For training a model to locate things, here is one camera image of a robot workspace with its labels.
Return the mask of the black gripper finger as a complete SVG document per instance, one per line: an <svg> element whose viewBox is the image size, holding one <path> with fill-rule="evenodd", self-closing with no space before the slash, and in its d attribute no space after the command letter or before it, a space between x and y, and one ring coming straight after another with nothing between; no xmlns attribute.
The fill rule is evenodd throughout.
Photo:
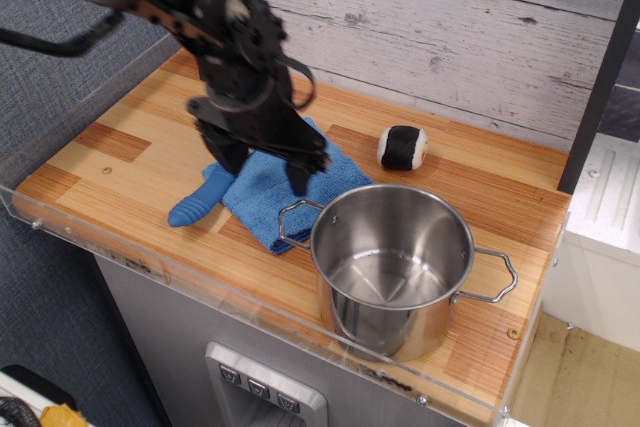
<svg viewBox="0 0 640 427"><path fill-rule="evenodd" d="M199 124L199 132L211 155L231 175L237 177L246 161L246 145L211 124Z"/></svg>
<svg viewBox="0 0 640 427"><path fill-rule="evenodd" d="M291 190L296 196L305 196L312 173L305 165L288 162L285 168Z"/></svg>

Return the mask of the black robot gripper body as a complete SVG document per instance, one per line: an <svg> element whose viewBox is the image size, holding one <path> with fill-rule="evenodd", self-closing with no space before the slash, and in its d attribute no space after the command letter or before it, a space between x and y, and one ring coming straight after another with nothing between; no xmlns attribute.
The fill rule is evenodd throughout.
<svg viewBox="0 0 640 427"><path fill-rule="evenodd" d="M187 109L196 125L211 124L251 150L305 165L310 172L324 171L330 164L326 140L307 124L292 104L292 83L287 74L269 79L249 101L207 89L205 97L189 101Z"/></svg>

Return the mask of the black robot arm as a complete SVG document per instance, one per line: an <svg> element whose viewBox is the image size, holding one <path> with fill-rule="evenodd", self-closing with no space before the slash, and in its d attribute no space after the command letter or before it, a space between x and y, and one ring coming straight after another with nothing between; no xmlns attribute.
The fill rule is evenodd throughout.
<svg viewBox="0 0 640 427"><path fill-rule="evenodd" d="M286 162L292 191L303 195L329 165L324 138L299 115L290 72L313 77L286 56L282 20L265 0L85 0L164 27L197 62L207 94L188 111L213 157L233 175L252 150Z"/></svg>

